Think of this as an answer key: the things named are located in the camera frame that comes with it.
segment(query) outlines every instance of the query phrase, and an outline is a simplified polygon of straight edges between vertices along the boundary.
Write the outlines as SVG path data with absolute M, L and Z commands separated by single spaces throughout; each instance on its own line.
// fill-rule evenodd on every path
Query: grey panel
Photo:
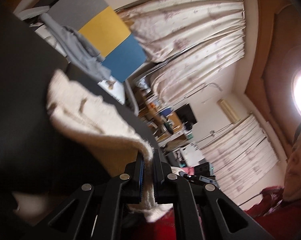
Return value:
M 104 0 L 59 0 L 48 14 L 60 25 L 79 30 L 107 6 Z

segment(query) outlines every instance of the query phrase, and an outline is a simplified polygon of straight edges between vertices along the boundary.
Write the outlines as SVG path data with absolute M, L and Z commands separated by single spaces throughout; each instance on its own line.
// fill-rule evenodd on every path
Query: grey cloth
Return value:
M 83 35 L 69 26 L 60 26 L 47 13 L 42 14 L 40 19 L 60 43 L 73 64 L 97 82 L 109 80 L 111 71 L 101 64 L 104 57 Z

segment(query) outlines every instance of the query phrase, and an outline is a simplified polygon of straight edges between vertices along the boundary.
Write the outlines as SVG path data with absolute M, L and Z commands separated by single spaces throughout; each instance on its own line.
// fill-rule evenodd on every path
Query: blue panel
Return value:
M 146 60 L 142 47 L 130 34 L 119 44 L 102 62 L 103 66 L 111 70 L 111 75 L 120 82 L 124 82 Z

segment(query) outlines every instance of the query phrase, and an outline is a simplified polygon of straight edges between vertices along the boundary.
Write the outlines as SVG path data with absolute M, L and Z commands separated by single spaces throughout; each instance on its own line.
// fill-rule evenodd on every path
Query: wall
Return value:
M 204 113 L 203 107 L 210 105 L 212 102 L 217 102 L 223 96 L 231 93 L 235 71 L 235 66 L 231 65 L 227 68 L 222 69 L 220 72 L 212 77 L 209 77 L 205 81 L 205 84 L 215 83 L 219 85 L 222 91 L 220 91 L 213 85 L 207 86 L 191 96 L 185 95 L 187 96 L 187 98 L 180 101 L 179 103 L 173 104 L 173 108 L 177 109 L 185 104 L 190 104 L 195 116 L 200 118 Z
M 284 185 L 286 155 L 272 127 L 265 120 L 263 120 L 261 114 L 256 108 L 254 108 L 254 105 L 249 101 L 247 97 L 245 99 L 244 97 L 237 96 L 235 93 L 229 93 L 223 96 L 223 99 L 225 99 L 231 105 L 231 107 L 236 111 L 236 113 L 241 119 L 244 119 L 245 117 L 249 116 L 250 112 L 253 112 L 253 114 L 256 116 L 256 118 L 260 122 L 260 125 L 263 127 L 268 136 L 272 137 L 272 146 L 280 160 L 261 180 L 259 180 L 247 191 L 243 192 L 241 195 L 239 195 L 233 200 L 237 205 L 239 205 L 244 201 L 250 199 L 254 195 L 258 194 L 262 189 L 266 187 Z M 216 101 L 211 101 L 202 108 L 202 114 L 198 118 L 198 123 L 194 125 L 194 141 L 198 141 L 206 135 L 209 135 L 211 130 L 217 131 L 227 126 L 229 123 L 229 120 L 221 111 Z M 200 147 L 203 147 L 212 140 L 214 140 L 213 137 L 207 138 L 206 140 L 198 143 L 198 145 Z M 259 203 L 260 200 L 261 196 L 257 196 L 249 202 L 242 205 L 241 208 L 248 209 L 254 204 Z
M 244 93 L 252 70 L 258 36 L 258 2 L 257 0 L 244 0 L 246 36 L 245 57 L 236 63 L 236 76 L 233 91 Z
M 241 120 L 245 119 L 249 116 L 249 111 L 245 108 L 245 106 L 241 103 L 238 97 L 233 94 L 229 93 L 223 97 L 230 106 L 234 109 L 234 111 L 238 114 Z M 221 136 L 223 133 L 227 132 L 229 129 L 233 127 L 233 125 L 228 120 L 227 116 L 221 110 L 219 105 L 216 101 L 212 101 L 206 106 L 202 108 L 202 114 L 198 118 L 198 123 L 193 127 L 193 135 L 194 141 L 198 142 L 202 138 L 205 138 L 207 135 L 210 134 L 210 131 L 214 130 L 217 132 L 225 128 L 226 126 L 230 125 L 227 129 L 221 131 L 220 133 L 216 133 L 216 136 L 209 137 L 201 142 L 198 143 L 199 147 L 204 147 L 218 136 Z

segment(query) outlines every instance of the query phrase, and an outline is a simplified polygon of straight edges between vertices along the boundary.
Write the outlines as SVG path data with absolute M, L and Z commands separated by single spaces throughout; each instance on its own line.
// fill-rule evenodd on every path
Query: floral curtain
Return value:
M 243 0 L 152 0 L 119 16 L 153 62 L 196 46 L 151 76 L 153 92 L 172 103 L 244 56 L 243 12 Z
M 253 115 L 201 151 L 212 163 L 217 182 L 230 199 L 249 189 L 278 162 Z

